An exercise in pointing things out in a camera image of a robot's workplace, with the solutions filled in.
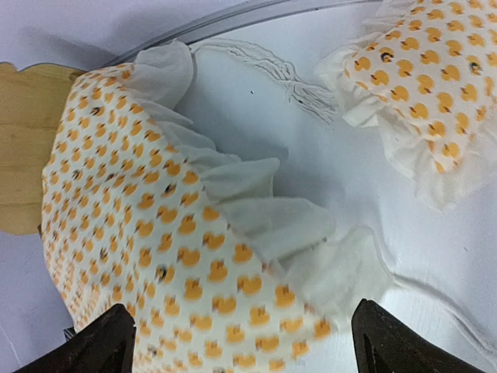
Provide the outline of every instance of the wooden surface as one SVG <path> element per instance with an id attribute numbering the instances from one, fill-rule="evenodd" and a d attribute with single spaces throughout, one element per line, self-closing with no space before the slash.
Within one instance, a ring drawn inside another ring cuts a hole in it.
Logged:
<path id="1" fill-rule="evenodd" d="M 0 64 L 0 230 L 37 233 L 41 170 L 47 163 L 73 81 L 83 71 Z"/>

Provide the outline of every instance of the ruffled fabric edge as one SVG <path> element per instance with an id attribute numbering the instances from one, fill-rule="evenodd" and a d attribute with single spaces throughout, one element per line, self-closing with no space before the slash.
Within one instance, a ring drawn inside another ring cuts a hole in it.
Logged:
<path id="1" fill-rule="evenodd" d="M 175 68 L 164 70 L 165 55 Z M 380 264 L 374 269 L 369 265 L 378 263 L 371 230 L 353 229 L 344 240 L 333 242 L 335 220 L 325 209 L 303 198 L 273 196 L 273 178 L 280 167 L 278 159 L 243 162 L 236 155 L 217 152 L 209 138 L 189 129 L 191 121 L 173 111 L 193 77 L 187 46 L 173 42 L 142 51 L 136 63 L 133 78 L 137 80 L 129 81 L 127 88 L 136 89 L 134 94 L 140 104 L 199 174 L 213 208 L 223 214 L 261 261 L 269 264 L 274 276 L 288 283 L 318 314 L 328 316 L 338 330 L 349 327 L 360 299 L 381 299 L 391 276 Z M 140 70 L 157 66 L 160 68 L 153 79 L 162 84 L 148 92 L 149 86 L 139 81 Z M 167 71 L 182 78 L 171 80 Z M 171 81 L 178 86 L 176 90 L 171 90 Z M 162 87 L 164 82 L 168 82 L 168 89 Z M 340 253 L 352 253 L 348 267 L 345 257 L 340 262 L 342 269 L 334 263 Z M 375 280 L 355 284 L 355 294 L 349 296 L 346 289 L 358 281 L 356 269 L 363 263 L 364 253 L 372 256 L 364 272 Z"/>
<path id="2" fill-rule="evenodd" d="M 384 1 L 376 17 L 363 22 L 364 35 L 350 40 L 349 44 L 320 60 L 315 74 L 335 93 L 342 117 L 349 125 L 380 128 L 387 160 L 400 173 L 415 181 L 415 195 L 421 202 L 441 211 L 453 207 L 495 175 L 497 130 L 492 124 L 497 121 L 497 113 L 481 124 L 457 169 L 441 174 L 433 165 L 425 139 L 416 133 L 415 128 L 344 74 L 348 58 L 393 28 L 413 4 L 413 0 Z"/>

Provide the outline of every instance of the cloth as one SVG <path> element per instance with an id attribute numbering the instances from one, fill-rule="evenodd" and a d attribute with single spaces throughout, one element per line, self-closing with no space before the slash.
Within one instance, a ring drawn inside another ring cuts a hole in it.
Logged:
<path id="1" fill-rule="evenodd" d="M 344 119 L 379 126 L 388 160 L 436 210 L 495 172 L 492 4 L 386 1 L 316 68 Z"/>
<path id="2" fill-rule="evenodd" d="M 279 371 L 332 322 L 258 254 L 306 249 L 332 220 L 307 201 L 269 198 L 279 212 L 237 215 L 270 193 L 279 163 L 220 155 L 186 128 L 165 105 L 191 73 L 187 47 L 173 43 L 76 81 L 43 170 L 47 267 L 76 330 L 126 306 L 135 371 Z"/>

